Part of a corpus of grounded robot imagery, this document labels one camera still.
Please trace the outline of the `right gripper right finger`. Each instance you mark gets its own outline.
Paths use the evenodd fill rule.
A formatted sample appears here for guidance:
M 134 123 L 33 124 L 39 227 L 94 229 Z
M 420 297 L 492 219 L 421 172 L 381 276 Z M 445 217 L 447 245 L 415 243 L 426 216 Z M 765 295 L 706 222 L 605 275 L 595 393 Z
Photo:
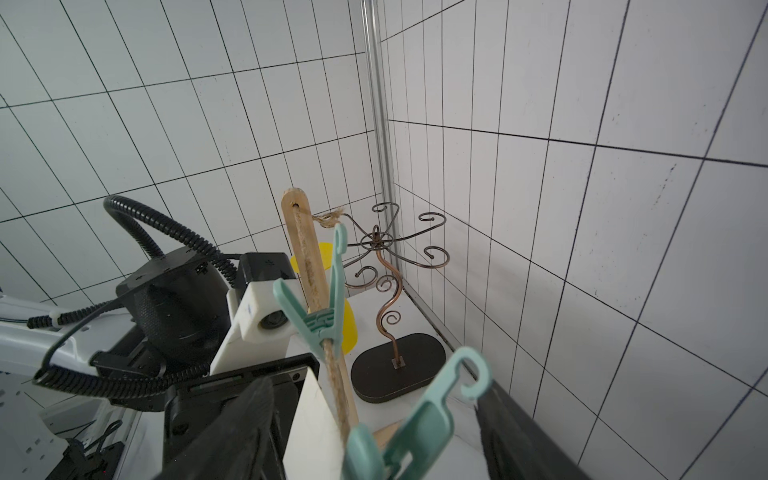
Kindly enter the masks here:
M 491 479 L 588 477 L 499 384 L 477 400 L 476 418 Z

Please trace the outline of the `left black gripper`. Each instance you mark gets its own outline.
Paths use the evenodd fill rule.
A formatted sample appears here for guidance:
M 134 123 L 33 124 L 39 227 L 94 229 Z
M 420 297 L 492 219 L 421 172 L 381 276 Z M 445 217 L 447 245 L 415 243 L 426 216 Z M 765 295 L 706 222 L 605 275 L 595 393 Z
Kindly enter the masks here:
M 310 353 L 179 383 L 169 389 L 164 412 L 163 468 L 209 427 L 255 380 L 273 383 L 274 413 L 259 479 L 285 479 L 283 457 L 308 370 L 319 373 Z

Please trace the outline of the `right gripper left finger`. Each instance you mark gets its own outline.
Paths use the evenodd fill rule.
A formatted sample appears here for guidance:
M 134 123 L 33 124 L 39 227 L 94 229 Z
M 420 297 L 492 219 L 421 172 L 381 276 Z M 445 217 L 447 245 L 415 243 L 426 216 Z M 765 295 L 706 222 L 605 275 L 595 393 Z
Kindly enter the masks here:
M 259 479 L 274 413 L 273 383 L 253 381 L 159 479 Z

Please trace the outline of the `white postcard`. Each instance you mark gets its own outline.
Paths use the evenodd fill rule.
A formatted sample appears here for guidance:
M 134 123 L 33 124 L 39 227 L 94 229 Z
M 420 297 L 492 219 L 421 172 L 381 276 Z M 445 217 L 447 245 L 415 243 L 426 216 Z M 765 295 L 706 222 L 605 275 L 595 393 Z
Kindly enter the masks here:
M 283 457 L 288 479 L 341 478 L 339 427 L 311 369 L 302 387 Z

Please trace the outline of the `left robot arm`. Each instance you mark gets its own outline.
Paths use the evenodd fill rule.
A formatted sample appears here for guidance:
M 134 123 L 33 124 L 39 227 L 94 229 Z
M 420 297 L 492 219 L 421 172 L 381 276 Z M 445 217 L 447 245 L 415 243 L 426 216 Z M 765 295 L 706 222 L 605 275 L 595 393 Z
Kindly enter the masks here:
M 30 314 L 63 314 L 63 310 L 47 304 L 39 304 L 1 296 L 3 319 Z M 119 308 L 101 315 L 88 327 L 89 333 L 73 335 L 55 355 L 55 359 L 72 370 L 91 374 L 95 368 L 89 365 L 91 357 L 101 348 L 111 348 L 125 337 L 136 323 L 130 313 Z M 24 320 L 1 322 L 1 370 L 32 376 L 40 368 L 43 357 L 59 338 L 72 330 L 71 325 L 56 328 L 30 329 Z M 160 415 L 143 413 L 137 421 L 137 433 L 128 442 L 120 479 L 151 479 L 160 473 L 161 434 Z

